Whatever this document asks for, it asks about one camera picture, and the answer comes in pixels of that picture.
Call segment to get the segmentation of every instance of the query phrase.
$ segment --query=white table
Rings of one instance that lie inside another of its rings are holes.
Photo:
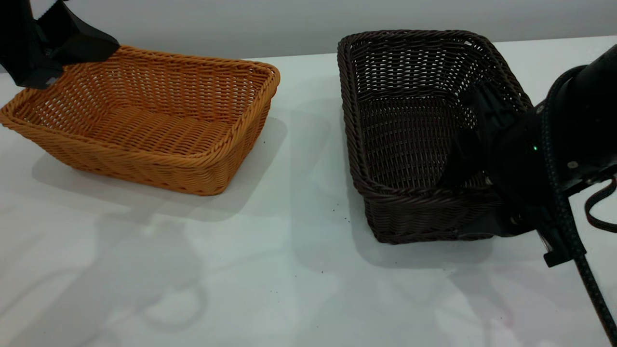
[[[617,36],[499,43],[534,102]],[[537,234],[379,244],[353,189],[334,54],[260,59],[282,81],[226,192],[72,170],[0,130],[0,346],[606,346],[572,262]],[[18,92],[0,75],[0,104]],[[617,314],[617,236],[582,239]],[[596,207],[616,222],[617,199]]]

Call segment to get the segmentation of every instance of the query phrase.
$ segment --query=basket rim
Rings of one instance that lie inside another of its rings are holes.
[[[68,134],[62,130],[50,129],[41,125],[33,125],[26,121],[13,117],[15,111],[21,109],[31,99],[39,96],[43,91],[26,88],[18,93],[11,101],[0,109],[0,123],[9,128],[26,127],[36,131],[43,131],[55,136],[58,141],[70,141],[78,149],[89,153],[102,154],[121,160],[129,160],[140,164],[160,164],[173,165],[177,167],[199,167],[210,165],[223,159],[241,141],[246,134],[249,125],[256,121],[263,111],[263,108],[271,101],[276,94],[276,89],[280,83],[279,70],[270,64],[243,59],[225,59],[218,57],[199,57],[184,54],[165,53],[150,51],[131,46],[121,46],[114,54],[129,59],[152,59],[155,61],[172,63],[206,63],[219,67],[252,67],[268,74],[254,100],[242,113],[238,120],[230,126],[226,135],[218,142],[213,144],[207,151],[195,154],[167,154],[157,151],[145,151],[142,149],[127,149],[116,144],[94,140],[82,135]]]
[[[366,151],[362,129],[359,122],[359,103],[357,90],[354,88],[355,81],[351,62],[351,46],[361,40],[384,40],[388,38],[443,38],[443,39],[470,39],[475,44],[484,48],[487,55],[499,69],[499,74],[505,81],[509,81],[512,91],[513,86],[522,91],[522,87],[514,78],[508,78],[510,68],[495,46],[485,37],[466,30],[378,30],[365,31],[348,35],[340,40],[337,47],[337,60],[341,78],[341,93],[343,95],[343,111],[345,119],[345,132],[347,135],[348,148],[353,146],[355,157],[350,159],[350,171],[354,180],[354,187],[358,192],[377,203],[384,204],[438,204],[443,206],[448,203],[498,204],[499,200],[490,186],[482,187],[459,187],[459,188],[393,188],[383,185],[372,179],[366,165]],[[517,100],[521,105],[531,107],[531,101],[524,92]]]

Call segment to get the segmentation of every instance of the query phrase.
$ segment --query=orange wicker basket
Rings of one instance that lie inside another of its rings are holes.
[[[279,80],[268,64],[123,46],[22,91],[0,122],[75,169],[213,195],[255,144]]]

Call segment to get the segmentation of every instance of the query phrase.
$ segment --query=black strap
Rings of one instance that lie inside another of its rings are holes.
[[[606,199],[609,195],[613,194],[617,190],[617,178],[613,177],[611,179],[611,184],[609,184],[606,188],[600,190],[596,194],[593,194],[587,202],[585,203],[585,214],[587,214],[587,220],[593,226],[598,229],[606,230],[608,232],[617,233],[617,224],[612,224],[605,222],[603,220],[599,220],[598,218],[591,215],[591,209],[600,201]]]

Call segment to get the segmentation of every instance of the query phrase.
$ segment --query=wicker basket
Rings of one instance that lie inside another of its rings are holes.
[[[523,112],[531,102],[485,37],[467,31],[373,31],[338,47],[354,186],[380,242],[462,238],[457,228],[499,200],[482,174],[454,190],[435,188],[450,141],[476,125],[458,94],[490,79]]]
[[[213,195],[252,149],[279,80],[268,64],[124,46],[22,91],[0,122],[76,169]]]

